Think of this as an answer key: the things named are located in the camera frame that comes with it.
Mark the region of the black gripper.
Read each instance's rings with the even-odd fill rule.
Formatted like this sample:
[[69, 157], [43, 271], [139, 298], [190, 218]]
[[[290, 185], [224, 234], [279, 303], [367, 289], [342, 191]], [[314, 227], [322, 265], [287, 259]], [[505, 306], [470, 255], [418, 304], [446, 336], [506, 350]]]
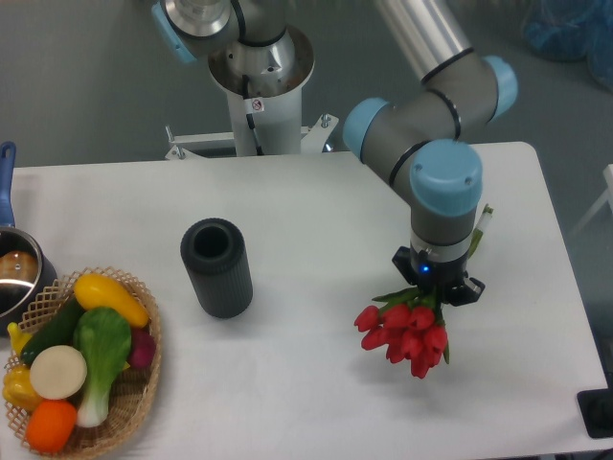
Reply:
[[435, 262], [425, 250], [401, 246], [392, 262], [410, 286], [425, 294], [435, 294], [437, 301], [454, 307], [476, 303], [485, 284], [469, 277], [466, 271], [468, 251], [450, 262]]

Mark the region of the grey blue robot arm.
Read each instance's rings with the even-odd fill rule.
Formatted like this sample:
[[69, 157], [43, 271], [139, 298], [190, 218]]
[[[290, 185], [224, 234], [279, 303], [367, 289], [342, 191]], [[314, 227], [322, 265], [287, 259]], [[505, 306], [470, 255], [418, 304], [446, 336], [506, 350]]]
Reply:
[[[410, 243], [393, 258], [404, 279], [440, 303], [474, 303], [484, 285], [466, 263], [483, 168], [461, 137], [513, 105], [516, 76], [501, 58], [474, 52], [443, 1], [375, 6], [423, 91], [403, 105], [361, 102], [345, 121], [344, 143], [410, 206]], [[227, 96], [238, 155], [299, 151], [314, 55], [283, 2], [157, 1], [151, 12], [179, 59], [207, 59]]]

